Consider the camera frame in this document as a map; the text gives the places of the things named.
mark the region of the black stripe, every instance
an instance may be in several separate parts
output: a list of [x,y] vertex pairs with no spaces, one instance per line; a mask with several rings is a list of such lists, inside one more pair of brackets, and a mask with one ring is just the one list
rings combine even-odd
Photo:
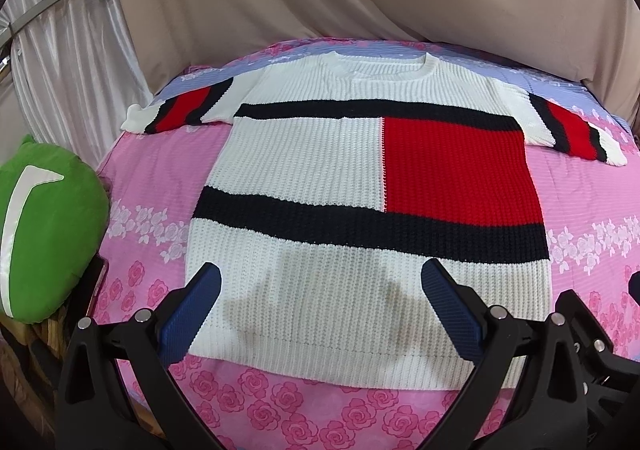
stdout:
[[604,150],[604,148],[602,147],[602,144],[600,143],[600,131],[597,128],[593,128],[592,126],[588,125],[588,127],[589,127],[589,141],[591,142],[591,145],[593,145],[596,151],[596,159],[598,161],[606,163],[607,152]]
[[544,98],[531,93],[529,93],[529,100],[542,121],[545,123],[546,128],[549,129],[551,135],[556,140],[556,144],[553,147],[554,150],[568,154],[570,150],[569,139],[566,136],[566,131],[564,130],[562,123],[556,120],[556,117],[551,113],[548,106],[549,102]]
[[274,104],[242,104],[236,116],[254,120],[282,118],[409,118],[456,123],[484,130],[520,130],[511,116],[446,105],[392,100],[306,100]]
[[463,262],[549,258],[543,224],[470,226],[371,208],[308,205],[205,186],[194,218],[309,244],[377,248]]
[[169,98],[168,100],[166,100],[164,102],[164,104],[162,104],[160,106],[160,108],[158,109],[158,113],[156,114],[156,117],[154,118],[154,120],[145,127],[145,134],[155,134],[156,133],[156,126],[158,125],[158,123],[160,123],[162,120],[164,120],[164,118],[167,116],[169,111],[175,105],[175,102],[176,102],[177,99],[178,99],[178,96],[174,96],[173,98]]
[[233,78],[228,78],[227,80],[213,84],[209,88],[209,93],[207,93],[207,96],[201,106],[197,109],[193,109],[189,114],[187,114],[184,123],[187,125],[202,125],[202,117],[218,102],[220,98],[222,98],[222,96],[228,91],[229,87],[231,87],[233,81]]

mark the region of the red stripe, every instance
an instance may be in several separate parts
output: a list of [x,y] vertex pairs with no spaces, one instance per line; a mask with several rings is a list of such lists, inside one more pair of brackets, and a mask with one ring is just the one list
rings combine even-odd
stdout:
[[522,131],[384,118],[385,211],[475,226],[542,224]]
[[597,159],[598,153],[591,144],[591,128],[580,116],[570,110],[563,109],[559,105],[547,102],[547,107],[553,117],[560,122],[564,128],[566,138],[569,142],[569,156],[581,157],[583,159]]
[[168,114],[156,125],[156,132],[164,132],[183,126],[187,115],[202,105],[210,89],[211,87],[203,87],[178,96]]

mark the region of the green pillow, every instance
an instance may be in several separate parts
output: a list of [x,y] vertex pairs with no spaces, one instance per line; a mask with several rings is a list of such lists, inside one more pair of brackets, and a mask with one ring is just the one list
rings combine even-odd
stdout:
[[0,166],[0,311],[24,323],[49,317],[98,250],[108,216],[91,167],[25,137]]

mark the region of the bed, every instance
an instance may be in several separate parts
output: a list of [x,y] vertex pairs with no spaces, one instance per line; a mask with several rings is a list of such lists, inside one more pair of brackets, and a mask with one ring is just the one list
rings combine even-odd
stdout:
[[[631,274],[640,270],[635,214],[640,152],[626,122],[611,116],[580,84],[458,46],[309,39],[278,43],[223,68],[190,68],[157,99],[273,62],[330,51],[390,58],[427,51],[518,85],[612,135],[628,160],[622,169],[535,146],[526,146],[526,157],[542,206],[554,300],[561,291],[575,289],[610,335],[616,353],[640,359],[640,306],[626,293]],[[230,130],[231,125],[215,123],[149,136],[124,133],[111,149],[98,169],[111,194],[110,224],[100,247],[110,266],[94,313],[99,323],[154,308],[169,290],[184,285],[191,215]],[[121,362],[120,370],[132,397],[144,403],[128,362]],[[190,354],[170,371],[229,449],[413,449],[456,397],[453,390],[337,386]],[[483,433],[498,427],[511,394],[503,390]]]

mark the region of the pink fabric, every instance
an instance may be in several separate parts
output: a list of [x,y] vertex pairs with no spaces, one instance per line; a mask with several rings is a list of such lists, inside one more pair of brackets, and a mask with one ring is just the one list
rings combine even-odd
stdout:
[[[595,117],[593,123],[603,126]],[[124,134],[100,175],[110,182],[111,222],[100,253],[110,264],[95,317],[127,319],[184,285],[188,224],[230,127],[185,126],[152,136]],[[640,155],[628,166],[527,147],[552,254],[554,298],[574,288],[624,356],[640,355],[640,307],[626,293],[640,270]],[[142,400],[128,362],[127,388]],[[198,414],[230,450],[409,450],[436,425],[455,392],[367,390],[277,376],[188,355],[170,371]],[[481,433],[498,427],[505,390]]]

